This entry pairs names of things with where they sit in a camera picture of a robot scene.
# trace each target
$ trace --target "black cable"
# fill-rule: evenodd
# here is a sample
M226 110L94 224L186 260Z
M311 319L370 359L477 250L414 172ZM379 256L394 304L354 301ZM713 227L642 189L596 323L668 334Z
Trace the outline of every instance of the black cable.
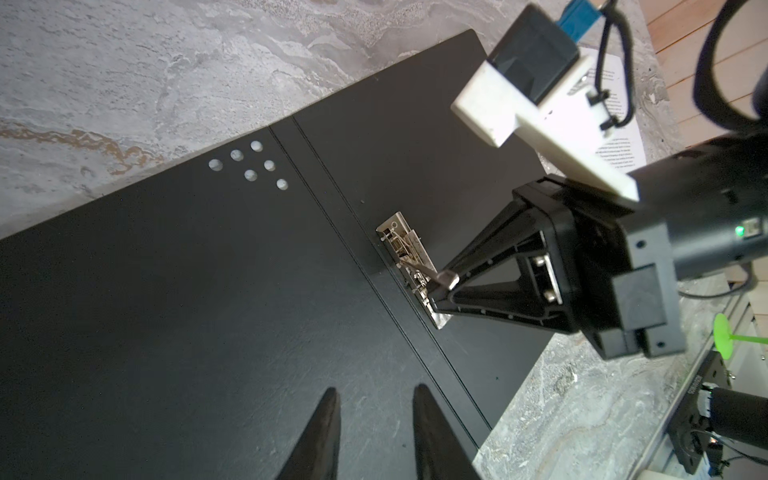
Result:
M739 11L747 0L728 0L723 5L723 9L717 14L707 40L701 48L699 62L696 66L696 75L694 76L694 102L705 117L723 128L732 131L750 131L756 128L765 127L768 120L761 118L753 120L745 117L739 111L731 107L725 99L720 89L717 87L714 77L714 59L717 41L720 39L723 30L730 19Z
M617 0L609 0L602 8L601 13L605 17L603 26L603 36L600 40L600 49L598 50L598 64L594 70L594 87L598 95L602 94L603 67L605 66L605 53L608 47L608 39L611 36L611 27L616 26L621 39L621 48L624 51L624 86L627 89L627 113L623 120L619 120L615 115L611 115L611 120L605 125L605 128L615 126L621 128L634 117L634 70L632 60L632 30L627 21L627 17L616 9Z
M739 455L737 457L731 457L731 458L729 458L727 460L720 460L716 464L710 465L710 471L709 471L710 477L712 477L712 478L714 478L714 477L722 478L723 477L723 470L725 468L730 467L730 463L733 460L739 460L740 458L746 458L746 457L743 457L743 456Z
M693 295L692 293L685 293L683 291L678 290L677 294L685 298L691 298L694 300L711 300L713 298L722 298L724 296L731 296L731 295L737 295L737 294L749 292L757 286L757 277L755 277L755 273L752 268L752 262L745 263L744 265L740 265L740 266L746 272L746 280L744 280L743 284L737 286L732 290L728 290L722 293L715 293L714 295Z
M725 445L729 449L733 450L734 452L738 453L739 455L743 456L744 458L746 458L748 460L752 460L756 464L768 466L768 460L766 460L764 458L761 458L761 457L756 457L754 455L750 455L748 453L744 453L744 452L741 452L738 449L735 449L732 445L730 445L728 443L725 443L725 441L723 440L723 437L717 435L714 432L708 432L707 430L699 430L699 429L691 429L691 430L688 431L689 434L690 433L694 433L694 432L696 432L696 433L703 433L704 435L708 435L709 437L712 437L713 439L715 439L718 442L722 443L723 445Z

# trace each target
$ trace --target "black board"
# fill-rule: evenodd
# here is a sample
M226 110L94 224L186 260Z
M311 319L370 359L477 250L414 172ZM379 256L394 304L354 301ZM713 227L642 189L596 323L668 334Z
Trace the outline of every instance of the black board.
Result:
M451 114L484 58L467 31L0 240L0 476L272 478L335 386L339 477L415 478L422 382L472 457L551 335L436 330L374 230L441 266L543 174Z

